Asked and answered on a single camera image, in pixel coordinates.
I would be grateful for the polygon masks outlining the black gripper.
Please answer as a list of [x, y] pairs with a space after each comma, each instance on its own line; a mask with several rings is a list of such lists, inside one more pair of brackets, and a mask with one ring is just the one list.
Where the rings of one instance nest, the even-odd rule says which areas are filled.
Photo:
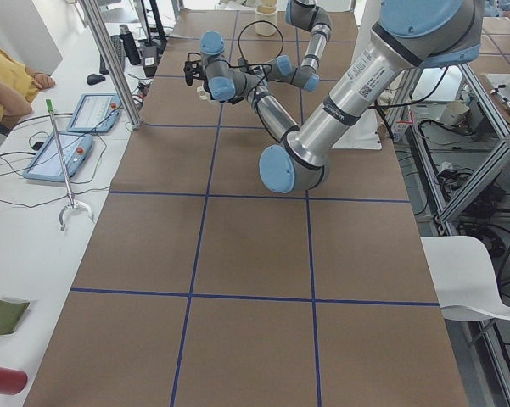
[[183, 65], [183, 73], [188, 86], [191, 86], [194, 80], [206, 80], [200, 53], [188, 53], [187, 59]]

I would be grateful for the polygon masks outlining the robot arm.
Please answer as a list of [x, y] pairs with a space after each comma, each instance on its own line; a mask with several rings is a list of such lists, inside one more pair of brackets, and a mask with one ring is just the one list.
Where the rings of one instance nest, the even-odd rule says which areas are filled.
[[250, 64], [241, 55], [238, 63], [232, 65], [225, 58], [224, 39], [217, 31], [202, 35], [198, 58], [193, 59], [193, 54], [189, 53], [183, 67], [188, 86], [195, 80], [203, 82], [197, 88], [200, 99], [230, 104], [246, 101], [277, 143], [291, 131], [299, 130], [299, 126], [270, 92], [268, 84], [275, 81], [308, 92], [316, 90], [319, 82], [317, 69], [333, 28], [327, 11], [314, 1], [289, 1], [285, 19], [289, 25], [311, 34], [298, 67], [292, 65], [289, 56], [282, 54], [257, 64]]
[[402, 71], [478, 57], [484, 15], [481, 1], [383, 1], [357, 60], [299, 130], [261, 154], [265, 186], [289, 193], [321, 184], [328, 175], [329, 149]]

